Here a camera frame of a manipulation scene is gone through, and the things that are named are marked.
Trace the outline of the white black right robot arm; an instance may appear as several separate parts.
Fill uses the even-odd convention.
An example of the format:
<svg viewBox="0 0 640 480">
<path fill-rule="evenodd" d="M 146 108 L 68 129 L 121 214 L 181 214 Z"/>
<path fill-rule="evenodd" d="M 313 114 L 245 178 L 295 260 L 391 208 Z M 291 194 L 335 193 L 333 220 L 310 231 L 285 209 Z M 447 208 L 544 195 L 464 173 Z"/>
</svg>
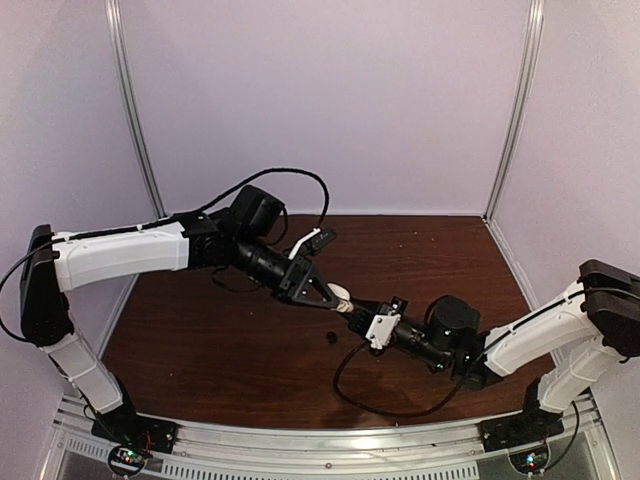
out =
<svg viewBox="0 0 640 480">
<path fill-rule="evenodd" d="M 479 331 L 479 312 L 446 295 L 432 302 L 423 323 L 410 320 L 404 301 L 339 297 L 349 328 L 371 352 L 395 348 L 433 373 L 448 371 L 470 389 L 500 382 L 520 367 L 569 343 L 576 346 L 527 391 L 527 408 L 513 419 L 519 440 L 535 440 L 580 393 L 616 363 L 639 354 L 639 278 L 599 260 L 555 299 L 507 325 Z"/>
</svg>

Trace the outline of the white earbud charging case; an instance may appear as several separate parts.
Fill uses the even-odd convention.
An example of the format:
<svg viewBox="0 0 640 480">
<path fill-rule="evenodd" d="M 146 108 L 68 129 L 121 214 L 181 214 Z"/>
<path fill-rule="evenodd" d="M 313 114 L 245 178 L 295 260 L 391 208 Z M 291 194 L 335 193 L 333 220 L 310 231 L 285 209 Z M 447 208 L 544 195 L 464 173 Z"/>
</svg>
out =
<svg viewBox="0 0 640 480">
<path fill-rule="evenodd" d="M 346 288 L 335 283 L 329 283 L 328 288 L 337 299 L 337 304 L 333 308 L 333 311 L 341 314 L 352 313 L 354 311 L 351 294 Z"/>
</svg>

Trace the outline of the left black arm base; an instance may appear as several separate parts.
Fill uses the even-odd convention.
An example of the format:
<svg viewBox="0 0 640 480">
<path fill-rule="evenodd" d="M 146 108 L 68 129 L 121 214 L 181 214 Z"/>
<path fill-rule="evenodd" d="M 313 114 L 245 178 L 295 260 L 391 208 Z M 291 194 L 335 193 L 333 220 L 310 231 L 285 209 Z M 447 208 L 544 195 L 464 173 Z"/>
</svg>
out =
<svg viewBox="0 0 640 480">
<path fill-rule="evenodd" d="M 123 403 L 105 414 L 95 410 L 91 433 L 134 450 L 171 454 L 177 424 L 139 414 L 124 384 L 119 378 L 116 378 L 116 382 Z"/>
</svg>

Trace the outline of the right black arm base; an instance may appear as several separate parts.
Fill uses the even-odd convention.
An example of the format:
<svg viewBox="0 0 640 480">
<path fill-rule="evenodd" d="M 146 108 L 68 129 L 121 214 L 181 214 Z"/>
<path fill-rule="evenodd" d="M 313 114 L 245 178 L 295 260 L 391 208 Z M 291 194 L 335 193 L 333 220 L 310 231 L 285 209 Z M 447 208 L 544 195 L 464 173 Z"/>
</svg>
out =
<svg viewBox="0 0 640 480">
<path fill-rule="evenodd" d="M 562 434 L 562 413 L 541 409 L 537 398 L 540 380 L 526 389 L 523 410 L 520 413 L 484 420 L 478 428 L 485 452 L 519 447 Z"/>
</svg>

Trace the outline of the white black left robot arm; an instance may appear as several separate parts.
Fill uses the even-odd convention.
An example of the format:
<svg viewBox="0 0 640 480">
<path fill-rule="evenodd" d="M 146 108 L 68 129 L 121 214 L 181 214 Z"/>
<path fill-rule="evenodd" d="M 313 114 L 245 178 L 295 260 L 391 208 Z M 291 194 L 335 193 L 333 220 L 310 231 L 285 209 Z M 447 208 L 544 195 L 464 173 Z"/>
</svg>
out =
<svg viewBox="0 0 640 480">
<path fill-rule="evenodd" d="M 102 415 L 123 444 L 137 442 L 144 424 L 123 387 L 76 328 L 69 292 L 144 273 L 232 267 L 289 305 L 347 311 L 350 295 L 322 279 L 303 251 L 332 233 L 315 227 L 282 253 L 265 241 L 285 212 L 282 201 L 252 185 L 231 205 L 207 214 L 178 214 L 155 224 L 54 233 L 37 227 L 20 278 L 20 328 Z"/>
</svg>

